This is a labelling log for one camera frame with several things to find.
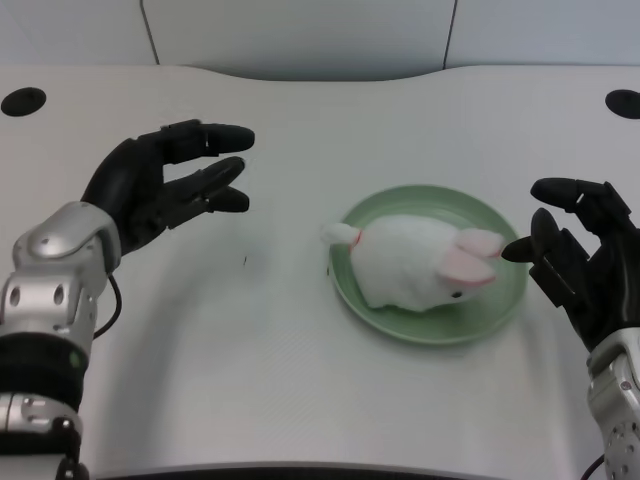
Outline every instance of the plush bunny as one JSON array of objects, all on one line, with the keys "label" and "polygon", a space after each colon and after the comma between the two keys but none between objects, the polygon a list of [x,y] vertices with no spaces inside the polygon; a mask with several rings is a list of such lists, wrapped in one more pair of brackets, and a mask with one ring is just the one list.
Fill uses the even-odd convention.
[{"label": "plush bunny", "polygon": [[360,230],[344,223],[322,232],[329,244],[348,244],[358,286],[372,308],[395,305],[422,312],[464,302],[496,279],[490,259],[504,238],[487,230],[458,230],[415,215],[380,217]]}]

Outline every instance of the white wall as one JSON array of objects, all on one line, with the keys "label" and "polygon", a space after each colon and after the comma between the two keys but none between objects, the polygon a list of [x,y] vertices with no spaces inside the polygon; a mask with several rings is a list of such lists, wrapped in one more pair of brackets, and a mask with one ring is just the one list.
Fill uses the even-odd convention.
[{"label": "white wall", "polygon": [[[144,0],[161,63],[259,78],[438,70],[454,0]],[[639,0],[459,0],[447,67],[640,65]],[[0,0],[0,64],[154,64],[139,0]]]},{"label": "white wall", "polygon": [[640,65],[639,0],[459,0],[447,67]]},{"label": "white wall", "polygon": [[146,0],[160,63],[278,80],[441,70],[454,0]]},{"label": "white wall", "polygon": [[0,63],[155,60],[137,0],[0,0]]}]

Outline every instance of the robotic arm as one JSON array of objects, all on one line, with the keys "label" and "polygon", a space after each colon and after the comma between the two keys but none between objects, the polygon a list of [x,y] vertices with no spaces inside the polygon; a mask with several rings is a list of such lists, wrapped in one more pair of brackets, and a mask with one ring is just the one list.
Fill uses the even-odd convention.
[{"label": "robotic arm", "polygon": [[640,231],[609,183],[548,178],[531,194],[576,214],[601,246],[589,257],[541,208],[531,236],[508,245],[502,256],[533,263],[529,274],[556,307],[564,307],[591,353],[588,402],[602,432],[599,460],[607,478],[640,478]]},{"label": "robotic arm", "polygon": [[78,409],[97,299],[121,257],[205,212],[244,212],[229,184],[244,170],[220,160],[164,183],[163,166],[253,146],[251,130],[197,120],[125,140],[98,167],[80,202],[22,235],[0,304],[2,478],[88,478],[79,463]]}]

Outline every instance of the plate rim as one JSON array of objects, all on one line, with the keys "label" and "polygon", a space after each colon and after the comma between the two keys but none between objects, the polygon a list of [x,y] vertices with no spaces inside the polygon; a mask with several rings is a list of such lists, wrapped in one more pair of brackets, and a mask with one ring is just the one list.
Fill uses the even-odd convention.
[{"label": "plate rim", "polygon": [[[385,188],[384,190],[380,190],[378,192],[375,192],[365,198],[363,198],[362,200],[360,200],[358,203],[356,203],[353,207],[351,207],[349,209],[349,211],[342,216],[341,221],[344,222],[347,217],[349,217],[349,215],[351,215],[351,213],[357,209],[361,204],[365,203],[366,201],[370,200],[371,198],[380,195],[382,193],[386,193],[392,190],[400,190],[400,189],[405,189],[405,188],[437,188],[439,190],[448,190],[450,192],[453,193],[457,193],[460,195],[464,195],[465,197],[470,198],[471,200],[474,200],[478,203],[481,203],[482,205],[484,205],[485,207],[489,208],[492,212],[494,212],[496,215],[498,215],[498,217],[500,217],[502,219],[502,221],[507,225],[507,227],[509,227],[509,229],[511,230],[511,232],[514,234],[514,236],[517,238],[518,237],[518,233],[516,231],[515,228],[513,228],[513,225],[511,225],[511,223],[495,208],[493,208],[491,205],[489,205],[488,203],[486,203],[485,201],[470,195],[466,192],[457,190],[455,188],[449,188],[449,187],[445,187],[442,185],[435,185],[435,184],[419,184],[419,183],[412,183],[412,184],[406,184],[406,185],[397,185],[394,187],[390,187],[390,188]],[[395,332],[393,330],[388,330],[384,327],[382,327],[381,325],[379,325],[376,322],[371,321],[370,319],[368,319],[366,316],[364,316],[363,314],[361,314],[358,309],[356,309],[353,304],[351,303],[350,299],[347,297],[347,295],[344,293],[344,291],[342,290],[342,287],[340,286],[338,279],[336,277],[336,273],[335,273],[335,268],[333,266],[334,263],[334,255],[333,255],[333,246],[329,249],[329,272],[330,272],[330,276],[331,276],[331,281],[333,283],[334,288],[338,291],[338,293],[340,293],[340,297],[342,298],[342,300],[348,305],[349,309],[351,310],[351,312],[353,314],[355,314],[356,316],[358,316],[360,319],[362,319],[365,323],[367,323],[368,325],[370,325],[371,327],[375,328],[376,330],[389,335],[393,338],[397,338],[399,340],[405,341],[405,342],[410,342],[410,343],[414,343],[414,344],[420,344],[420,345],[432,345],[432,346],[449,346],[449,345],[459,345],[459,344],[463,344],[463,343],[468,343],[468,342],[472,342],[474,340],[478,340],[480,338],[484,338],[492,333],[494,333],[496,330],[499,330],[500,328],[502,328],[503,326],[505,326],[507,323],[509,323],[511,320],[513,320],[513,318],[516,316],[516,314],[518,313],[518,311],[522,308],[522,303],[524,300],[524,297],[526,295],[526,291],[527,291],[527,283],[528,283],[528,274],[526,271],[526,264],[518,264],[516,265],[515,268],[517,268],[518,270],[521,270],[520,275],[523,276],[524,278],[524,282],[522,284],[522,291],[520,292],[520,297],[518,298],[518,300],[509,307],[509,309],[502,315],[502,317],[492,325],[491,328],[482,331],[480,333],[474,334],[474,335],[470,335],[470,336],[465,336],[464,338],[455,338],[455,339],[446,339],[446,340],[428,340],[428,339],[423,339],[423,338],[416,338],[416,337],[412,337],[409,335],[404,335],[402,333],[398,333]]]}]

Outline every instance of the silver robotic wrist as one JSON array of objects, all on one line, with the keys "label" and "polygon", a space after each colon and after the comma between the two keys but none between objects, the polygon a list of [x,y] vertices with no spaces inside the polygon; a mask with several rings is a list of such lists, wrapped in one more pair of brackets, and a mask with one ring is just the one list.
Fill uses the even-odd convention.
[{"label": "silver robotic wrist", "polygon": [[96,302],[120,257],[112,218],[84,202],[15,243],[0,303],[0,454],[77,461]]},{"label": "silver robotic wrist", "polygon": [[589,408],[602,432],[607,478],[640,478],[640,328],[609,335],[588,367]]}]

